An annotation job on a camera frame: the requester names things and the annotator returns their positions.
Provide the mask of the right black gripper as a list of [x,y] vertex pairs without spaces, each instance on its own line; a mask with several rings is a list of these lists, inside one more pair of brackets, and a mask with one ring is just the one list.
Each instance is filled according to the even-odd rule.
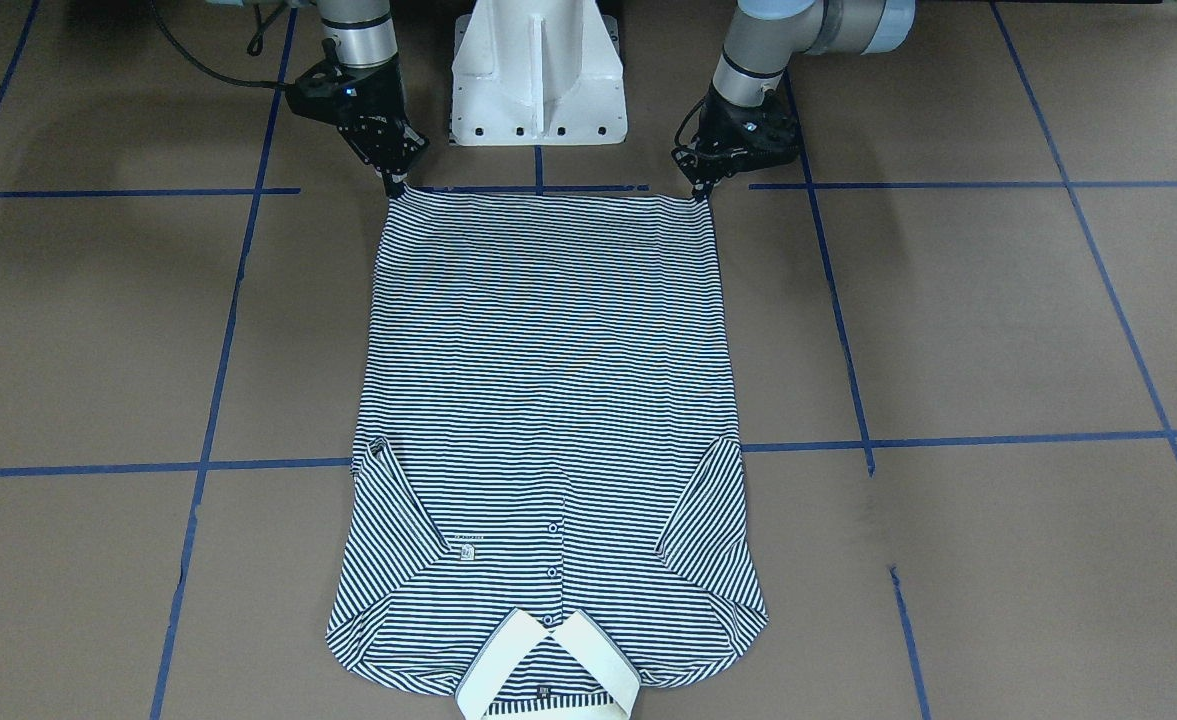
[[387,199],[405,195],[408,169],[428,149],[411,126],[400,56],[358,68],[324,59],[285,91],[297,116],[333,126],[363,164],[383,169]]

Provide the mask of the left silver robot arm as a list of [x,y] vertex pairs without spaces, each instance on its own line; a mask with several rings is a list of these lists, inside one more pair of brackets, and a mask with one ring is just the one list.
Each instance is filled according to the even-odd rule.
[[674,133],[672,160],[696,200],[731,176],[784,167],[802,154],[800,124],[783,91],[797,55],[898,49],[916,1],[739,1],[706,94],[689,111],[693,136]]

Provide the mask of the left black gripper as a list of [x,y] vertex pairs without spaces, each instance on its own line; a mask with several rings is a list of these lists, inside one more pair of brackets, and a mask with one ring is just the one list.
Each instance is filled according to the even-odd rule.
[[690,196],[709,202],[717,181],[753,169],[793,164],[800,158],[800,126],[779,92],[769,88],[752,108],[730,102],[710,87],[683,120],[698,118],[692,140],[674,133],[672,160],[690,181]]

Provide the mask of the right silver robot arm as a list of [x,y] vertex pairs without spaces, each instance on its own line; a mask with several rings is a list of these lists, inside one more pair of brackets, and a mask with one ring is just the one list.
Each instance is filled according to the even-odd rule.
[[318,1],[322,60],[286,87],[290,111],[327,124],[397,199],[428,149],[408,120],[399,45],[388,1]]

